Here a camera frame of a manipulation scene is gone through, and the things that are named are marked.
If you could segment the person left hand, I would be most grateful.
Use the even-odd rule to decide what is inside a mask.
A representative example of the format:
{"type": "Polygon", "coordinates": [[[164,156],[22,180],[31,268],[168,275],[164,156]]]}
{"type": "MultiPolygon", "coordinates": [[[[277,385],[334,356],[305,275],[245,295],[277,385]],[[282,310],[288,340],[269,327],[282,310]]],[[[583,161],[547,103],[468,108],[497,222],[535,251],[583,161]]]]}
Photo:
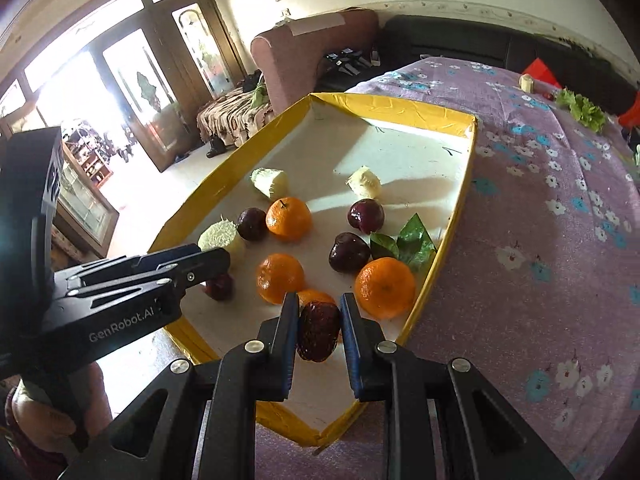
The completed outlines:
{"type": "MultiPolygon", "coordinates": [[[[104,388],[103,373],[98,363],[86,368],[89,404],[84,411],[84,425],[90,437],[97,436],[113,420],[104,388]]],[[[20,380],[14,391],[11,408],[17,426],[28,440],[44,452],[72,456],[70,436],[76,431],[70,416],[33,399],[20,380]]]]}

